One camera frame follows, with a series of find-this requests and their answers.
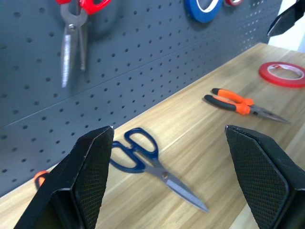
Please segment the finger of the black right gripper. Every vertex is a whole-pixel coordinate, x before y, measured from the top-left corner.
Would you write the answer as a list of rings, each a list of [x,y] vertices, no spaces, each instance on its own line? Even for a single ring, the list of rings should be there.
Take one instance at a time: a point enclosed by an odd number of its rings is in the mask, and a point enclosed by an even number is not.
[[[305,0],[297,0],[292,6],[278,15],[272,22],[267,36],[277,36],[292,28],[305,14]]]

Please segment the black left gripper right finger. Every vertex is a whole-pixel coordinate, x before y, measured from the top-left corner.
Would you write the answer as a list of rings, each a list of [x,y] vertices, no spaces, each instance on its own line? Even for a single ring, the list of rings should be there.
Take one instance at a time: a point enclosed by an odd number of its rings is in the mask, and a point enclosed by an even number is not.
[[[305,171],[267,135],[234,125],[225,135],[259,229],[305,229]]]

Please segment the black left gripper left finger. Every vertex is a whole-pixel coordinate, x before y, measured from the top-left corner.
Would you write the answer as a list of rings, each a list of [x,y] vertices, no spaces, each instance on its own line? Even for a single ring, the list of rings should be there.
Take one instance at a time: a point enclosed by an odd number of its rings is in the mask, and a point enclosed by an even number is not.
[[[95,229],[106,190],[114,128],[81,136],[46,175],[14,229]]]

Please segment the orange black handled screwdriver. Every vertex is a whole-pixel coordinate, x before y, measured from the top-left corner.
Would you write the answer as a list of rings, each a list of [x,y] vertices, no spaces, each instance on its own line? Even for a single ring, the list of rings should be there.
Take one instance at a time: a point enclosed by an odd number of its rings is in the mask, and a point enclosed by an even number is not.
[[[46,180],[46,177],[48,176],[48,174],[49,174],[49,172],[44,170],[44,171],[38,172],[34,176],[34,183],[35,183],[35,187],[36,187],[37,190],[42,186],[42,184]]]

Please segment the red tape roll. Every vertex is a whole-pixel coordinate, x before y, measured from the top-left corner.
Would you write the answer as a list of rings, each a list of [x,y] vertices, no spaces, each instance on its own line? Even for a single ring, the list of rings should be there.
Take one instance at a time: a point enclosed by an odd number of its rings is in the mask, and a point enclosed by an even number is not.
[[[271,73],[272,69],[284,69],[288,71],[295,72],[299,78],[288,79],[284,77],[277,76]],[[296,64],[288,62],[266,62],[262,64],[259,68],[259,75],[269,83],[288,87],[288,88],[302,88],[305,87],[305,68],[298,66]]]
[[[224,0],[224,3],[228,6],[236,7],[240,5],[244,0]]]

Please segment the orange black long-nose pliers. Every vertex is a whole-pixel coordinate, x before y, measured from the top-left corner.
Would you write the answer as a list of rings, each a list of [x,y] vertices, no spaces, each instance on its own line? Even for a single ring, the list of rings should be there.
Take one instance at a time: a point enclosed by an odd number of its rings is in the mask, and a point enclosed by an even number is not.
[[[255,115],[281,123],[290,123],[275,113],[255,105],[253,99],[244,98],[230,90],[213,88],[211,93],[213,95],[207,94],[203,99],[221,109],[233,111],[240,115]]]

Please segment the blue handled scissors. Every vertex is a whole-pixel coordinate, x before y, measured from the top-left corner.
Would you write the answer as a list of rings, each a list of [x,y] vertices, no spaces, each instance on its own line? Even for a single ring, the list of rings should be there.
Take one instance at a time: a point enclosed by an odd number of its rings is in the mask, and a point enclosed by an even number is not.
[[[141,134],[148,139],[154,146],[153,151],[148,151],[141,144],[132,140],[131,136]],[[203,212],[208,212],[207,206],[176,176],[170,173],[159,160],[159,149],[155,139],[144,129],[137,127],[127,131],[124,139],[130,144],[130,148],[124,146],[119,141],[113,141],[112,147],[121,149],[134,163],[134,167],[125,167],[118,164],[114,160],[110,160],[110,164],[118,170],[130,173],[149,173],[160,179],[168,188],[179,195],[190,204],[194,205]]]

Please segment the grey pegboard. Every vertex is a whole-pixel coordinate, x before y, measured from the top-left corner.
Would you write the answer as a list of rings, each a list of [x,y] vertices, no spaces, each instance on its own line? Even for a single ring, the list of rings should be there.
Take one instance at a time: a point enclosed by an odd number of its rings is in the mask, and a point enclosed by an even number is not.
[[[58,163],[78,137],[120,126],[259,42],[282,0],[221,4],[209,23],[186,0],[112,0],[88,18],[87,68],[61,85],[55,0],[0,0],[0,197]]]

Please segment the blue tape roll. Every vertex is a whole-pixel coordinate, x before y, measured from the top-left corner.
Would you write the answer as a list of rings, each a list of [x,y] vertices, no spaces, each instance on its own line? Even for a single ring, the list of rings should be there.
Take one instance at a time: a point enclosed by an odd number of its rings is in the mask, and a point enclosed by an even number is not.
[[[190,16],[198,22],[208,23],[219,12],[223,0],[185,0]]]

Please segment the red handled scissors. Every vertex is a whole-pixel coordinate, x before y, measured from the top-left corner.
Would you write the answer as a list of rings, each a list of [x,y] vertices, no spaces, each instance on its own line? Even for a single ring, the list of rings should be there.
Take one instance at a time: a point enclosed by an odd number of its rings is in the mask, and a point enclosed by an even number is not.
[[[61,18],[65,26],[61,45],[61,86],[67,87],[74,68],[77,48],[80,49],[80,70],[86,70],[88,47],[88,17],[108,6],[111,0],[77,0],[77,12],[70,12],[72,0],[55,0],[60,5]]]

